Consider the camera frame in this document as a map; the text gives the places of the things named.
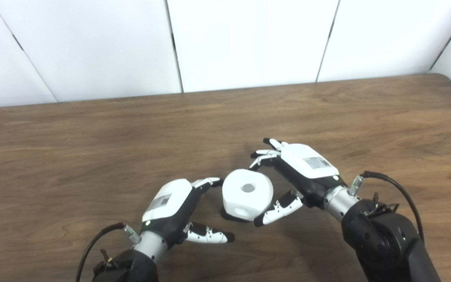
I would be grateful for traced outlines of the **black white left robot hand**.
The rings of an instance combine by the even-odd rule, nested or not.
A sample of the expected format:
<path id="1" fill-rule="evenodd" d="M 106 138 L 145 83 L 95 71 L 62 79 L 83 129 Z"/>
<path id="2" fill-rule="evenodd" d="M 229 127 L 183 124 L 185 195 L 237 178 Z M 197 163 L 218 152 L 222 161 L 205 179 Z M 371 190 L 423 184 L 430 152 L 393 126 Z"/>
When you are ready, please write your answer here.
<path id="1" fill-rule="evenodd" d="M 235 241 L 232 232 L 220 231 L 190 220 L 202 195 L 210 188 L 220 187 L 217 177 L 190 182 L 176 179 L 165 184 L 143 214 L 141 232 L 152 232 L 162 237 L 170 249 L 187 240 L 201 244 L 224 244 Z"/>

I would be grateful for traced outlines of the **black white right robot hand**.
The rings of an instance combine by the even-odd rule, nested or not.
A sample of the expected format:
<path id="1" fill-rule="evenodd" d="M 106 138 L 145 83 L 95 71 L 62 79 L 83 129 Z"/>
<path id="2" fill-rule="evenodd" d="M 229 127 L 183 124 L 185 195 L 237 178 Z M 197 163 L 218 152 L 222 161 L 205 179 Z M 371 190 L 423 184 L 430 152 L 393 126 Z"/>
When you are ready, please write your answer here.
<path id="1" fill-rule="evenodd" d="M 253 222 L 256 227 L 268 225 L 288 216 L 302 206 L 322 210 L 329 203 L 326 195 L 336 188 L 346 187 L 338 169 L 308 145 L 287 143 L 265 138 L 269 150 L 256 150 L 250 157 L 250 171 L 262 166 L 273 167 L 294 189 L 278 198 Z"/>

